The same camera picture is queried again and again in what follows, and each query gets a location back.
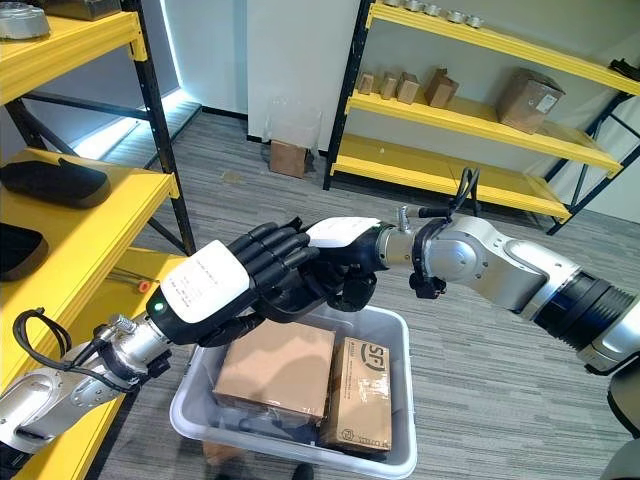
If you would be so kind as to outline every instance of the cardboard box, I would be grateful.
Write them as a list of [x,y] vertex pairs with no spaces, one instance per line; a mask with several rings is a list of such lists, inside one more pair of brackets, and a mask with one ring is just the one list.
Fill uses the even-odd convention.
[[370,73],[362,73],[360,75],[360,83],[358,84],[358,92],[363,95],[369,95],[373,90],[373,75]]
[[552,78],[520,68],[498,100],[498,121],[526,133],[535,133],[562,95],[564,91]]
[[402,103],[413,103],[418,93],[418,79],[415,75],[402,72],[400,83],[398,84],[398,101]]
[[380,85],[380,97],[383,100],[389,100],[396,93],[398,86],[398,77],[391,72],[384,72],[384,78]]
[[428,105],[444,108],[453,98],[456,90],[458,90],[458,82],[454,82],[447,76],[446,68],[439,68],[429,82],[424,92],[424,98]]
[[271,140],[271,160],[269,169],[291,177],[304,177],[304,162],[307,149],[290,143]]
[[231,344],[214,388],[224,404],[263,413],[276,408],[284,424],[324,416],[334,332],[265,320]]
[[389,349],[346,337],[334,357],[320,439],[346,450],[391,450]]

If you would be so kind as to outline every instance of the sf logo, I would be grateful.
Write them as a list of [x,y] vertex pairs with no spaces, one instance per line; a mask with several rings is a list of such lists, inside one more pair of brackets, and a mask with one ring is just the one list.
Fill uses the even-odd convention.
[[370,343],[363,343],[360,349],[360,355],[362,361],[371,370],[376,372],[382,372],[384,370],[384,350],[382,347],[371,345]]

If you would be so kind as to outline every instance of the white label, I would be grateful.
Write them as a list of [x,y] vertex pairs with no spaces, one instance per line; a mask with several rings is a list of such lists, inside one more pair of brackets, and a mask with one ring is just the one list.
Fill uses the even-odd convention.
[[311,237],[309,246],[319,248],[346,247],[369,228],[379,223],[380,220],[377,218],[327,218],[307,230],[307,234]]
[[213,315],[249,288],[249,274],[214,240],[171,270],[160,284],[174,312],[187,323]]
[[556,97],[547,93],[544,97],[542,97],[542,100],[538,102],[538,105],[536,105],[536,110],[542,113],[547,113],[549,110],[551,110],[551,107],[553,107],[557,101],[558,99]]

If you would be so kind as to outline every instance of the wire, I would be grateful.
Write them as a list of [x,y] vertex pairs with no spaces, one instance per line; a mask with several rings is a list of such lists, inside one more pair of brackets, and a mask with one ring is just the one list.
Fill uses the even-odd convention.
[[63,361],[63,362],[58,362],[56,360],[53,360],[47,357],[46,355],[43,355],[40,352],[36,351],[31,346],[31,342],[29,342],[29,335],[27,333],[27,321],[30,318],[34,318],[34,317],[41,320],[47,327],[49,327],[49,330],[53,332],[54,336],[56,337],[56,340],[58,341],[58,346],[60,347],[60,357],[63,357],[69,350],[71,350],[72,343],[71,343],[71,336],[69,335],[69,332],[67,332],[64,329],[64,327],[62,327],[59,323],[45,316],[44,308],[40,307],[35,310],[25,310],[24,312],[22,312],[20,315],[16,317],[16,320],[13,323],[13,336],[16,339],[16,342],[18,342],[18,345],[20,345],[22,349],[25,350],[29,354],[29,356],[33,358],[35,361],[37,361],[38,363],[41,363],[46,367],[53,368],[55,370],[61,370],[63,372],[80,373],[82,375],[93,377],[96,380],[104,383],[107,387],[111,388],[112,390],[116,390],[118,392],[131,393],[138,390],[139,386],[137,384],[129,388],[121,387],[120,385],[109,380],[104,375],[94,372],[93,370],[78,367],[76,365],[76,360],[80,357],[80,355],[83,354],[83,352],[86,349],[80,352],[80,354],[78,354],[78,356],[74,360]]

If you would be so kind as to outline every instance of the plastic storage bin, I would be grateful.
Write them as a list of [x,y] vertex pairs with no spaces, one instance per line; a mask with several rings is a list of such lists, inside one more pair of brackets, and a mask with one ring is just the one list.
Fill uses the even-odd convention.
[[218,405],[212,393],[226,347],[196,348],[187,373],[171,403],[171,423],[181,435],[196,440],[231,445],[278,457],[326,465],[380,478],[399,479],[413,472],[417,461],[413,389],[409,360],[409,330],[394,312],[366,307],[344,313],[319,307],[300,323],[334,330],[336,342],[345,336],[388,346],[391,353],[392,449],[380,461],[292,441],[273,417],[249,416]]

